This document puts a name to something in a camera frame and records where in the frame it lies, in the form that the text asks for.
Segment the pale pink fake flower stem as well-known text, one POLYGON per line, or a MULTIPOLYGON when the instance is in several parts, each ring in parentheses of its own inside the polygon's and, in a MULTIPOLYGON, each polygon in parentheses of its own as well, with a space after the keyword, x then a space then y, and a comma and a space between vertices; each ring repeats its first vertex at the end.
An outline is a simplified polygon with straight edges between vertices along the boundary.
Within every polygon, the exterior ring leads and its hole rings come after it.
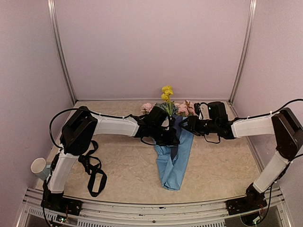
POLYGON ((176 115, 183 116, 183 117, 196 115, 194 103, 189 100, 185 100, 183 103, 174 103, 174 105, 177 108, 176 115))

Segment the blue wrapping paper sheet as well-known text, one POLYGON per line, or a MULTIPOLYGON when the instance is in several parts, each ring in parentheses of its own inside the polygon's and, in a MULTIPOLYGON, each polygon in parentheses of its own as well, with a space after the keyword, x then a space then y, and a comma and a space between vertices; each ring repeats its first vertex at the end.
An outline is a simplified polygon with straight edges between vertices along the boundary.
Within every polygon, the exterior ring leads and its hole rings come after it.
POLYGON ((176 146, 155 146, 161 185, 171 191, 179 191, 186 172, 194 135, 178 124, 185 117, 175 115, 173 128, 180 143, 176 146))

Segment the blue fake flower bunch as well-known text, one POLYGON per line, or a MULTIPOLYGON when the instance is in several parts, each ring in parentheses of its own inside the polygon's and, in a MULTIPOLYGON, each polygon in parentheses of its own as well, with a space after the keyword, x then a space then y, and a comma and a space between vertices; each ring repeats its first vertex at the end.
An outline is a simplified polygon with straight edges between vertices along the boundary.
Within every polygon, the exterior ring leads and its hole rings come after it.
POLYGON ((174 104, 174 102, 163 102, 163 103, 156 103, 154 106, 161 108, 162 110, 166 111, 169 115, 177 115, 178 108, 174 104))

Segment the yellow fake flower stem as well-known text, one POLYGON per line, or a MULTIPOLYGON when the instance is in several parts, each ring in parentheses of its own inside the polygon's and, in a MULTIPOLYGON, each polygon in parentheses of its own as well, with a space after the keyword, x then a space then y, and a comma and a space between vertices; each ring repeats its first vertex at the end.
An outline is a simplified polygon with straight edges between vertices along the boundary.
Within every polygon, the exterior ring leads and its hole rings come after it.
POLYGON ((172 102, 170 99, 170 97, 174 94, 172 86, 164 86, 162 87, 161 91, 162 91, 161 98, 163 101, 166 102, 166 106, 167 106, 166 109, 168 113, 172 115, 172 102))

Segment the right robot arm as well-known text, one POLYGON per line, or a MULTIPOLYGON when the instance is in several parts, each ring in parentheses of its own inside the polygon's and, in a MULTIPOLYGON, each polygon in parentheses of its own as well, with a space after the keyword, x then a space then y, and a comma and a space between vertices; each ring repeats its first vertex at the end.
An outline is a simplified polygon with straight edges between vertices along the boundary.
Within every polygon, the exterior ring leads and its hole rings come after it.
POLYGON ((205 137, 213 133, 220 140, 247 138, 258 156, 262 148, 256 144, 258 141, 266 142, 273 150, 268 155, 268 162, 263 163, 264 168, 259 177, 246 189, 246 196, 242 199, 242 206, 252 210, 265 199, 265 191, 300 156, 303 126, 287 104, 265 114, 236 117, 233 120, 229 120, 224 103, 210 102, 206 106, 208 119, 203 118, 201 103, 197 103, 194 105, 196 114, 181 121, 180 127, 196 136, 205 137))

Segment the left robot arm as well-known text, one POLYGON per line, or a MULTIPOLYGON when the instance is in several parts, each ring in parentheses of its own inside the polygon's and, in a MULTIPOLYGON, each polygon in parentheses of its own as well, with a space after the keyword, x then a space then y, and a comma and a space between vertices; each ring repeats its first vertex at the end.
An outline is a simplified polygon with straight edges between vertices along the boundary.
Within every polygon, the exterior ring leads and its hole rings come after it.
POLYGON ((124 135, 143 139, 150 137, 158 146, 176 146, 179 144, 177 130, 173 127, 175 119, 159 107, 141 116, 111 116, 96 113, 86 106, 73 109, 73 115, 62 128, 58 153, 51 163, 50 175, 43 184, 45 205, 62 210, 66 206, 63 197, 65 183, 75 163, 79 161, 90 175, 88 191, 97 197, 104 190, 107 175, 101 169, 101 163, 92 165, 90 159, 98 149, 92 140, 94 135, 124 135))

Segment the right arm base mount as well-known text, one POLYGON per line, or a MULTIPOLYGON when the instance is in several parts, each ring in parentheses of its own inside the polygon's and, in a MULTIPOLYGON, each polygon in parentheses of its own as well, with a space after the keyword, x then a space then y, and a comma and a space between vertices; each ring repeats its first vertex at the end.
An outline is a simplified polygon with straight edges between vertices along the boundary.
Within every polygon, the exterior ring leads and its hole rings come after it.
POLYGON ((240 213, 249 212, 252 210, 258 210, 267 206, 265 198, 259 201, 249 201, 247 197, 240 197, 236 199, 230 199, 225 202, 229 215, 236 215, 240 213))

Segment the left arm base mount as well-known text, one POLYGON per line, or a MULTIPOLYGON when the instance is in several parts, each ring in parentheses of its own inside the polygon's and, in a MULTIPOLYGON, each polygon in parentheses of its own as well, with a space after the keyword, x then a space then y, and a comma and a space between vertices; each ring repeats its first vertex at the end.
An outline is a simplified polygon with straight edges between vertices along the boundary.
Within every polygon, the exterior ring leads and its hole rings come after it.
POLYGON ((67 215, 79 216, 83 202, 65 197, 48 197, 42 199, 41 207, 65 213, 67 215))

